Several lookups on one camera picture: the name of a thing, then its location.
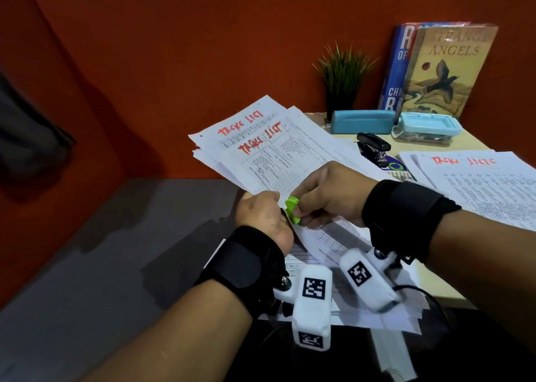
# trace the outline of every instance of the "green plastic piece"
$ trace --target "green plastic piece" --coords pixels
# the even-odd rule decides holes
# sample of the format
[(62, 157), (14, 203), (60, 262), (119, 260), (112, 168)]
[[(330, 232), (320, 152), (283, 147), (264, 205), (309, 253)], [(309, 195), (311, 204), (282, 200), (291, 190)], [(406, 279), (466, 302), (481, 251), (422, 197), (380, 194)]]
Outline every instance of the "green plastic piece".
[(290, 196), (288, 200), (285, 201), (285, 205), (287, 206), (285, 212), (287, 213), (288, 219), (291, 220), (294, 224), (300, 223), (300, 219), (298, 217), (292, 216), (292, 212), (294, 211), (294, 208), (298, 205), (299, 202), (300, 200), (294, 196)]

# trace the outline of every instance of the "left hand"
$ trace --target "left hand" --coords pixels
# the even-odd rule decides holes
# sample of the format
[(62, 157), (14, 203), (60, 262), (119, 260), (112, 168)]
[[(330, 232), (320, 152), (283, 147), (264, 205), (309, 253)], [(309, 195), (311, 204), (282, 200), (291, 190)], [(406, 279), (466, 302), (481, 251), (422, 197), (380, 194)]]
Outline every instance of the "left hand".
[(245, 192), (236, 208), (236, 225), (249, 225), (270, 238), (287, 255), (294, 243), (294, 233), (287, 217), (278, 206), (279, 192), (268, 190), (257, 195)]

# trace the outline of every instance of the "gray surface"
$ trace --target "gray surface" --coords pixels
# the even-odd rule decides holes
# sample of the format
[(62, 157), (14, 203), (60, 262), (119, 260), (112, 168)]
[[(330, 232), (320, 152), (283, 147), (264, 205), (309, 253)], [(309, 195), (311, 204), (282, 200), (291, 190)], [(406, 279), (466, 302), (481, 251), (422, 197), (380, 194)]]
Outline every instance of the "gray surface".
[(125, 182), (0, 312), (0, 381), (75, 380), (155, 322), (232, 230), (237, 192)]

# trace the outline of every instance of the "desk surface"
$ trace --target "desk surface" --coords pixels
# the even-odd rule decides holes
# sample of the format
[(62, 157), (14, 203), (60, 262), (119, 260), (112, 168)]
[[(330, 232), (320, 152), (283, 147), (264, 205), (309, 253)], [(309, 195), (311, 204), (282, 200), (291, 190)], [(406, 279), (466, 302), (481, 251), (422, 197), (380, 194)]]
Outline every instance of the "desk surface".
[[(318, 125), (324, 126), (325, 114), (307, 114)], [(355, 135), (334, 135), (341, 138), (352, 138), (354, 141)], [(387, 152), (389, 155), (396, 157), (399, 152), (402, 151), (450, 151), (450, 150), (483, 150), (489, 149), (486, 145), (480, 142), (477, 138), (467, 132), (465, 129), (452, 140), (452, 143), (445, 147), (431, 144), (420, 144), (413, 142), (406, 142), (394, 139), (391, 135), (379, 135), (382, 139), (391, 144), (391, 150)], [(420, 263), (415, 262), (417, 265), (417, 273), (419, 274), (420, 287), (428, 291), (432, 296), (436, 297), (441, 304), (451, 307), (473, 307), (465, 297), (463, 297), (457, 290), (451, 285), (446, 283), (436, 274)]]

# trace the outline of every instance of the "black wrist strap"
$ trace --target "black wrist strap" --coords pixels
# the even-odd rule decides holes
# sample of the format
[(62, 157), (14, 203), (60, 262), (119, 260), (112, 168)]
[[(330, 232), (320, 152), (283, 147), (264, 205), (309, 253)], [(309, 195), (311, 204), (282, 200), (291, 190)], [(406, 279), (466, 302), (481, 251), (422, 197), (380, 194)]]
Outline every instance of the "black wrist strap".
[(214, 279), (235, 293), (256, 319), (274, 300), (273, 288), (287, 275), (285, 257), (264, 232), (238, 227), (201, 272), (200, 284)]
[(412, 182), (379, 182), (363, 207), (372, 246), (384, 253), (394, 250), (406, 262), (424, 262), (430, 240), (447, 213), (461, 207), (442, 194)]

